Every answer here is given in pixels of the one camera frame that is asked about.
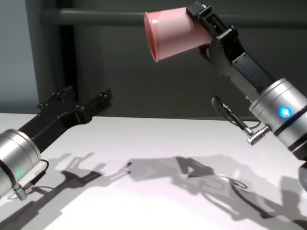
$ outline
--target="cable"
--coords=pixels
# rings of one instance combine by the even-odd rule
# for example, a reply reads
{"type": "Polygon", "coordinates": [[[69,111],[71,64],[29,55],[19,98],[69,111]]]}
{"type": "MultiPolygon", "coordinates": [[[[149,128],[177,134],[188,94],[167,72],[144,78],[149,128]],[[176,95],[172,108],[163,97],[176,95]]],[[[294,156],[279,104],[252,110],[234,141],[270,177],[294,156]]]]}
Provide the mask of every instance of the cable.
{"type": "MultiPolygon", "coordinates": [[[[238,127],[238,125],[237,125],[234,121],[228,119],[223,113],[221,113],[221,112],[218,110],[218,108],[217,108],[217,106],[216,106],[216,103],[215,103],[215,97],[213,97],[213,98],[211,99],[211,104],[212,104],[212,106],[214,107],[215,111],[216,111],[219,115],[221,115],[223,118],[225,118],[226,121],[228,121],[228,122],[230,122],[231,124],[233,124],[233,125],[235,125],[235,126],[238,127]]],[[[252,127],[249,127],[249,128],[250,128],[250,129],[255,129],[255,128],[258,128],[260,125],[261,125],[261,121],[259,121],[258,124],[256,124],[255,126],[252,126],[252,127]]]]}
{"type": "Polygon", "coordinates": [[[45,169],[41,171],[36,177],[34,177],[25,187],[34,186],[46,174],[46,171],[49,168],[49,162],[47,160],[41,160],[41,161],[46,163],[45,169]]]}
{"type": "Polygon", "coordinates": [[[41,161],[46,163],[46,168],[44,169],[44,171],[47,171],[47,169],[49,168],[49,162],[47,160],[43,160],[43,159],[41,159],[41,161]]]}

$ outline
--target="gray wall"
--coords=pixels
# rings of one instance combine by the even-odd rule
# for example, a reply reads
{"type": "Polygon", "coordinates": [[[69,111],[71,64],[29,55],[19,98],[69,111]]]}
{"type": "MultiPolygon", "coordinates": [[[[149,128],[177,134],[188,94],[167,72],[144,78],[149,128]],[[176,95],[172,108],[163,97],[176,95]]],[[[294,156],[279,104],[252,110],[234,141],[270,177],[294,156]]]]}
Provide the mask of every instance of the gray wall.
{"type": "Polygon", "coordinates": [[[0,113],[36,113],[35,72],[23,0],[0,1],[0,113]]]}
{"type": "MultiPolygon", "coordinates": [[[[75,7],[102,11],[152,12],[187,6],[193,0],[76,0],[75,7]]],[[[307,1],[208,0],[218,13],[305,14],[307,1]]],[[[249,53],[277,79],[287,78],[307,95],[306,30],[243,29],[249,53]]],[[[216,116],[211,96],[220,95],[239,115],[249,116],[245,97],[219,77],[197,50],[154,63],[142,27],[76,26],[75,42],[82,100],[111,87],[113,107],[105,115],[198,118],[216,116]]]]}

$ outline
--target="table surface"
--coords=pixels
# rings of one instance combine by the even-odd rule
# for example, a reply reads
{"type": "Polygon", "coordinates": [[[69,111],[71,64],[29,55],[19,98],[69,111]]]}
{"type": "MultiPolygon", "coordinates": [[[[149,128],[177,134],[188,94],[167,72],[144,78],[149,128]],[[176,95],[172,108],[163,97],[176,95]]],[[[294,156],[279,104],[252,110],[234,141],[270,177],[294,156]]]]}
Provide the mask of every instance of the table surface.
{"type": "MultiPolygon", "coordinates": [[[[32,117],[0,114],[0,130],[32,117]]],[[[42,158],[32,194],[0,200],[0,230],[307,229],[302,162],[272,134],[251,147],[226,121],[94,117],[42,158]]]]}

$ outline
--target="cable connector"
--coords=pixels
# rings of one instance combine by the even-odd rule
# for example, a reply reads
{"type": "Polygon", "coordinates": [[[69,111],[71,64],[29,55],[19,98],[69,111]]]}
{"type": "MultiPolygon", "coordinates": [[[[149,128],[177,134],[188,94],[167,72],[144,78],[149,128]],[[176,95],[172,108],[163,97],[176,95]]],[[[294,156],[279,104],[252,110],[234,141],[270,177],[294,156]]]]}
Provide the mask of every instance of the cable connector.
{"type": "Polygon", "coordinates": [[[263,127],[262,129],[258,130],[256,133],[254,133],[250,138],[247,139],[248,143],[253,146],[257,142],[259,142],[264,136],[271,131],[271,128],[268,126],[263,127]]]}

